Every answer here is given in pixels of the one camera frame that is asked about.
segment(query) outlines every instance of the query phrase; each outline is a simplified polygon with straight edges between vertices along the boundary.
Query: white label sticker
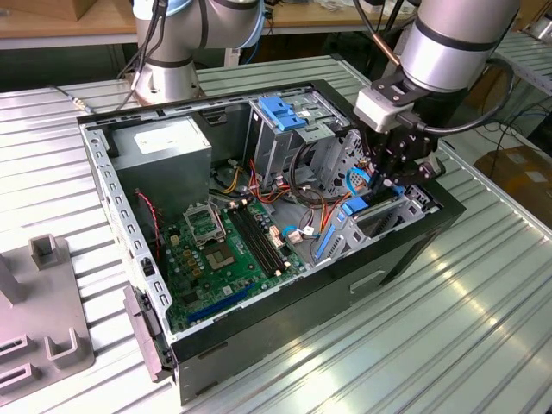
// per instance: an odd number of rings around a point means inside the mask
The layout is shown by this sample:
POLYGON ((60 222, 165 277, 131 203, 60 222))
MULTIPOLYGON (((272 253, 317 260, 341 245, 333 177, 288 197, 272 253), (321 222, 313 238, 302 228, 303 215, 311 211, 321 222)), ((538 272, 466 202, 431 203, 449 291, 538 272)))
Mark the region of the white label sticker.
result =
POLYGON ((205 147, 203 139, 198 139, 198 135, 201 134, 191 121, 184 120, 164 128, 139 132, 135 135, 135 141, 142 154, 176 147, 193 152, 205 147))
POLYGON ((548 180, 538 171, 526 171, 527 176, 536 183, 546 183, 548 180))
POLYGON ((527 162, 527 160, 521 154, 511 153, 507 155, 508 155, 508 158, 516 164, 525 164, 527 162))

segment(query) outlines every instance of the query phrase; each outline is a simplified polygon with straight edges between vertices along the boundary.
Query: metal case frame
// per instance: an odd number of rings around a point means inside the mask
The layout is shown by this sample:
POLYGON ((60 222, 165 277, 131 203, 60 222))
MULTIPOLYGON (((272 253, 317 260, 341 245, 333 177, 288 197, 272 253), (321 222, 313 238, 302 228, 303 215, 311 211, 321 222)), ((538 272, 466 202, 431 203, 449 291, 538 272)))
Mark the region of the metal case frame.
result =
MULTIPOLYGON (((293 90, 293 88, 311 87, 330 101, 353 126, 360 126, 358 117, 353 112, 353 106, 339 95, 324 81, 283 85, 276 88, 241 92, 223 97, 209 97, 195 103, 232 102, 236 96, 251 97, 255 93, 293 90)), ((190 108, 187 102, 155 105, 147 108, 124 110, 106 115, 86 116, 79 118, 83 134, 94 130, 109 128, 117 122, 134 125, 149 119, 190 108)), ((117 188, 115 172, 111 171, 109 157, 103 151, 95 151, 94 138, 86 137, 88 155, 95 162, 92 171, 100 190, 103 205, 111 214, 129 209, 122 189, 117 188)), ((410 226, 393 231, 383 239, 334 262, 320 270, 316 275, 297 279, 293 283, 280 287, 270 296, 256 301, 239 311, 228 312, 216 319, 212 324, 202 329, 191 330, 186 337, 176 341, 167 338, 168 349, 160 349, 158 353, 163 360, 163 369, 174 368, 175 379, 179 383, 181 403, 185 404, 223 380, 238 374, 255 362, 285 345, 289 341, 306 333, 309 329, 326 322, 334 315, 346 310, 351 304, 373 292, 379 285, 385 284, 400 275, 419 254, 444 230, 461 215, 465 208, 437 182, 429 182, 420 186, 421 189, 437 200, 441 209, 427 215, 424 219, 410 226)), ((161 290, 159 269, 154 264, 153 257, 147 246, 139 242, 136 234, 129 233, 129 225, 124 229, 108 217, 117 237, 123 237, 126 242, 120 243, 122 254, 130 256, 133 265, 129 268, 130 276, 140 274, 133 279, 133 285, 141 293, 135 300, 148 307, 163 310, 171 304, 170 298, 161 290), (154 272, 147 276, 145 260, 153 264, 154 272)))

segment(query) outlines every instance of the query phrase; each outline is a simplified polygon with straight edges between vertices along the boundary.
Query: gray fixture stand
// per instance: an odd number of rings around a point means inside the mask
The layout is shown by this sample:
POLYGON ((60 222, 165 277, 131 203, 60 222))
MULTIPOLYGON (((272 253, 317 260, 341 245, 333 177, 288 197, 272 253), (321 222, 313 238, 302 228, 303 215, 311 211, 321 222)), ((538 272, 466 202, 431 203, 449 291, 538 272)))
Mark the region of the gray fixture stand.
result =
POLYGON ((0 406, 94 363, 67 242, 0 254, 0 406))

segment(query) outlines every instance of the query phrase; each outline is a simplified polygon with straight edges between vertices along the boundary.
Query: orange wire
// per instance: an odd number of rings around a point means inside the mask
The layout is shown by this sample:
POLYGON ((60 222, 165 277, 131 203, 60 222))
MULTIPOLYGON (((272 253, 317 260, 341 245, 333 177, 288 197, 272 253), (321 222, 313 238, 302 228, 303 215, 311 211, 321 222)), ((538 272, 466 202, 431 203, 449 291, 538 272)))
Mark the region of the orange wire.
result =
POLYGON ((328 212, 328 215, 324 218, 323 220, 323 226, 322 226, 322 230, 324 230, 324 228, 326 227, 326 224, 328 224, 328 220, 329 218, 331 217, 331 213, 334 212, 334 210, 336 209, 337 205, 342 203, 343 201, 345 201, 347 198, 351 197, 351 193, 348 192, 347 194, 345 194, 343 197, 341 197, 339 200, 337 200, 334 205, 332 206, 332 208, 329 210, 328 212))
POLYGON ((286 194, 287 192, 289 192, 289 188, 290 186, 289 185, 282 185, 280 186, 279 188, 281 188, 283 191, 282 192, 279 192, 278 194, 276 194, 276 198, 274 199, 271 199, 270 197, 272 197, 274 195, 274 190, 272 190, 267 196, 263 197, 261 196, 260 192, 259 192, 259 181, 257 180, 257 172, 255 171, 255 165, 253 163, 252 160, 249 160, 249 166, 251 167, 251 171, 253 172, 253 175, 251 176, 251 178, 249 179, 249 190, 251 191, 251 193, 259 200, 261 201, 262 203, 264 204, 271 204, 271 203, 274 203, 276 200, 278 200, 280 197, 282 197, 284 194, 286 194), (257 184, 257 188, 253 188, 253 183, 256 183, 257 184))

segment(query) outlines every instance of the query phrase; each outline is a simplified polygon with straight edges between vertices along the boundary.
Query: slotted aluminum table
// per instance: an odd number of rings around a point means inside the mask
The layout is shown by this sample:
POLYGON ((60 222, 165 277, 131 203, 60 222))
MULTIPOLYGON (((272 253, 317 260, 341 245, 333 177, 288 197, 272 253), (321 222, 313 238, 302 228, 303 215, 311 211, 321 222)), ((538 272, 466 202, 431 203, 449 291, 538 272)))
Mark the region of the slotted aluminum table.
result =
POLYGON ((495 53, 507 60, 527 83, 552 95, 552 45, 526 33, 508 33, 495 53))
MULTIPOLYGON (((330 57, 201 71, 209 94, 324 78, 354 101, 367 82, 330 57)), ((101 111, 128 86, 68 87, 101 111)), ((4 407, 178 412, 154 384, 122 305, 127 279, 75 123, 50 90, 0 95, 0 251, 69 241, 94 366, 4 407)), ((443 148, 441 184, 467 207, 398 280, 184 408, 189 412, 545 412, 552 403, 550 232, 443 148)))

